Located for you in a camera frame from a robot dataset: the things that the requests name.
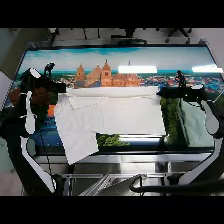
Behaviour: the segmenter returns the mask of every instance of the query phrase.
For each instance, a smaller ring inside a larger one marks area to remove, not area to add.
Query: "cathedral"
[[[84,69],[82,65],[79,66],[75,78],[77,87],[89,87],[93,83],[100,82],[100,86],[140,86],[141,77],[137,74],[115,74],[112,75],[110,66],[107,60],[101,70],[99,65],[87,75],[85,81]]]

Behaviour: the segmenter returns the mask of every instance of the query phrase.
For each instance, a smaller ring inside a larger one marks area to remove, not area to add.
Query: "caster wheel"
[[[190,38],[188,38],[188,40],[186,41],[186,44],[190,44]]]

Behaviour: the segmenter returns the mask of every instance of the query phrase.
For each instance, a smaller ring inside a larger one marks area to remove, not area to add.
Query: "white floor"
[[[169,28],[161,28],[156,31],[155,28],[137,28],[134,37],[147,39],[148,43],[164,43],[169,33]],[[55,38],[54,45],[61,43],[66,45],[88,45],[88,44],[105,44],[109,43],[110,36],[125,35],[123,29],[118,28],[100,28],[100,38],[97,35],[97,28],[86,28],[87,40],[84,39],[84,32],[82,28],[59,28],[60,35]],[[189,34],[191,43],[198,43],[201,38],[205,38],[212,48],[215,55],[215,60],[218,66],[224,69],[224,28],[193,28],[192,33]],[[179,32],[175,32],[172,37],[175,40],[170,40],[170,43],[185,43],[186,38]]]

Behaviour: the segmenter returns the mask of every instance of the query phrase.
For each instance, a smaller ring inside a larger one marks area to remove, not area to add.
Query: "gray floor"
[[[121,34],[124,35],[124,30],[120,30],[117,28],[100,28],[100,36],[101,38],[97,38],[97,28],[86,28],[86,35],[88,40],[84,39],[83,30],[81,28],[74,28],[71,30],[70,28],[59,28],[60,35],[55,38],[55,45],[60,42],[64,42],[67,44],[91,44],[91,41],[95,41],[95,43],[104,43],[104,39],[110,39],[110,35],[112,34]],[[167,36],[169,29],[161,28],[160,31],[156,31],[155,28],[147,28],[143,30],[139,28],[136,30],[134,37],[136,38],[151,38],[151,41],[155,41],[156,38],[164,38]],[[176,32],[174,37],[179,37],[179,41],[184,43],[186,39],[180,34]],[[224,29],[223,28],[194,28],[192,33],[190,34],[192,40],[199,40],[201,37],[204,37],[208,40],[215,56],[217,63],[220,67],[224,69]],[[15,196],[21,195],[22,185],[19,181],[19,178],[15,172],[8,173],[0,173],[0,196]]]

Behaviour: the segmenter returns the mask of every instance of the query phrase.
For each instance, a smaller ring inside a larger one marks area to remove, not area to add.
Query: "cityscape picture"
[[[33,67],[43,74],[49,62],[55,63],[52,70],[53,80],[66,83],[68,89],[115,86],[176,87],[178,86],[175,80],[177,70],[181,70],[185,75],[187,86],[203,84],[212,98],[216,98],[224,89],[224,82],[219,73],[193,73],[192,71],[193,66],[214,64],[205,47],[127,47],[27,51],[11,91],[20,85],[20,77],[24,71]],[[121,65],[153,65],[157,67],[157,73],[120,74],[118,67]],[[54,119],[54,107],[57,103],[55,99],[57,96],[52,94],[51,105],[46,111],[44,121],[32,136],[36,146],[43,145],[40,132],[45,146],[63,146]],[[217,104],[224,107],[223,96],[217,100]],[[5,110],[11,106],[10,99],[7,99]],[[97,140],[99,146],[137,144],[122,142],[119,140],[119,135],[97,134]]]

